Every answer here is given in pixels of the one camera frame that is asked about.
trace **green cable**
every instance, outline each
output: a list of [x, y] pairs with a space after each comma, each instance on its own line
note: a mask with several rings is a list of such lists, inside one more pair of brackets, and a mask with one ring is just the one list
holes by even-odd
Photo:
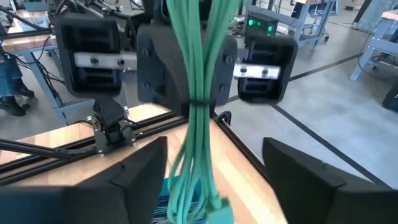
[[[203, 45], [199, 0], [167, 0], [170, 20], [187, 71], [191, 100], [211, 100], [211, 84], [218, 54], [224, 42], [229, 20], [238, 6], [239, 0], [212, 2], [206, 41]], [[180, 177], [176, 180], [175, 172], [181, 161]], [[192, 210], [192, 197], [198, 181], [201, 182], [201, 194], [195, 209]], [[168, 187], [170, 200], [167, 216], [170, 222], [191, 223], [204, 214], [210, 223], [231, 223], [228, 220], [233, 220], [232, 209], [228, 201], [218, 195], [213, 177], [209, 106], [190, 106], [187, 135], [170, 170]]]

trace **green connector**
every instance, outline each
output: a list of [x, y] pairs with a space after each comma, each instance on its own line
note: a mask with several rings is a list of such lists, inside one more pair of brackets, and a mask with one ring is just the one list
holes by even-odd
[[221, 202], [219, 208], [217, 208], [219, 202], [211, 202], [206, 205], [206, 224], [233, 224], [234, 214], [229, 199], [218, 198], [216, 200]]

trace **jeans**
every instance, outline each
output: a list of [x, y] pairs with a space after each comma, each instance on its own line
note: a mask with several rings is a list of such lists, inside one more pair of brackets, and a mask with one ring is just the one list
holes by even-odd
[[14, 96], [14, 80], [20, 79], [22, 72], [18, 67], [15, 56], [0, 63], [0, 96]]

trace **person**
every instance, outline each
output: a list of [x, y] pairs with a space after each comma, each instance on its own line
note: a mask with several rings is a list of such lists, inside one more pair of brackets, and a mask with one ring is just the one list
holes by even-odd
[[13, 116], [24, 116], [26, 111], [18, 104], [15, 95], [34, 97], [35, 94], [22, 81], [16, 56], [3, 54], [0, 60], [0, 109]]

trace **black shoe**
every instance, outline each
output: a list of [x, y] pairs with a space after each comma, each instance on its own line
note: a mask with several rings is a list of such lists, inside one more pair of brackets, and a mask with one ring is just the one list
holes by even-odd
[[22, 95], [26, 97], [34, 97], [35, 93], [28, 89], [22, 79], [14, 80], [14, 88], [17, 95]]
[[19, 106], [14, 96], [3, 96], [0, 98], [0, 109], [13, 116], [24, 116], [26, 111]]

